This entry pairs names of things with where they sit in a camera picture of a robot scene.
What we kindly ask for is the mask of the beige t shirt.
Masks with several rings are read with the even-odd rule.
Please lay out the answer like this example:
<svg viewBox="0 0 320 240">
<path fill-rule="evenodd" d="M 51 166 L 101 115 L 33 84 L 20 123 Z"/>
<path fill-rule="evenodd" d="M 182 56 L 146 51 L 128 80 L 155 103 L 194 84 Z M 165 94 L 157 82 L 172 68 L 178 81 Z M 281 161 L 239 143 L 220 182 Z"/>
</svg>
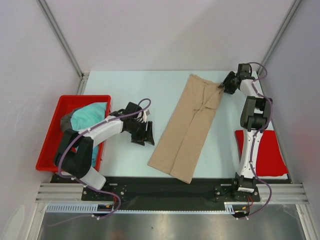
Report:
<svg viewBox="0 0 320 240">
<path fill-rule="evenodd" d="M 224 89 L 191 74 L 148 166 L 190 184 Z"/>
</svg>

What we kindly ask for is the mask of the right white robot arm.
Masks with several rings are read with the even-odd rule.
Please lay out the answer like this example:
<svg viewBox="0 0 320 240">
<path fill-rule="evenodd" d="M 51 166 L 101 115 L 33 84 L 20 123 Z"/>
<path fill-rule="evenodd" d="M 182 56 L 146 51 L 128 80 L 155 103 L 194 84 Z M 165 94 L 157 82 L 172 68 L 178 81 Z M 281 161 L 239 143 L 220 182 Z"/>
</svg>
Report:
<svg viewBox="0 0 320 240">
<path fill-rule="evenodd" d="M 260 79 L 253 76 L 252 65 L 263 66 L 253 61 L 240 63 L 237 72 L 230 71 L 218 86 L 229 95 L 239 90 L 246 97 L 240 116 L 244 140 L 240 166 L 230 188 L 231 196 L 237 201 L 253 195 L 256 192 L 257 182 L 265 183 L 258 177 L 256 165 L 261 139 L 273 114 L 273 100 L 265 96 L 256 86 Z"/>
</svg>

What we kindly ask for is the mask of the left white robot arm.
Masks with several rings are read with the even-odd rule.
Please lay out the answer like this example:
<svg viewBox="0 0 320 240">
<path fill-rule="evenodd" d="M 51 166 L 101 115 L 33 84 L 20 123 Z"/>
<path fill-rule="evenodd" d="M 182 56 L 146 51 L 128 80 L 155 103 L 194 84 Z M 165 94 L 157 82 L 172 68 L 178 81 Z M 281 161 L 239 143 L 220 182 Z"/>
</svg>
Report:
<svg viewBox="0 0 320 240">
<path fill-rule="evenodd" d="M 92 167 L 92 153 L 96 146 L 110 137 L 127 132 L 131 142 L 144 146 L 154 145 L 153 122 L 148 121 L 151 100 L 142 99 L 138 104 L 129 102 L 126 108 L 110 113 L 95 125 L 81 130 L 67 129 L 59 143 L 53 163 L 62 178 L 73 178 L 93 188 L 100 200 L 110 196 L 107 179 Z"/>
</svg>

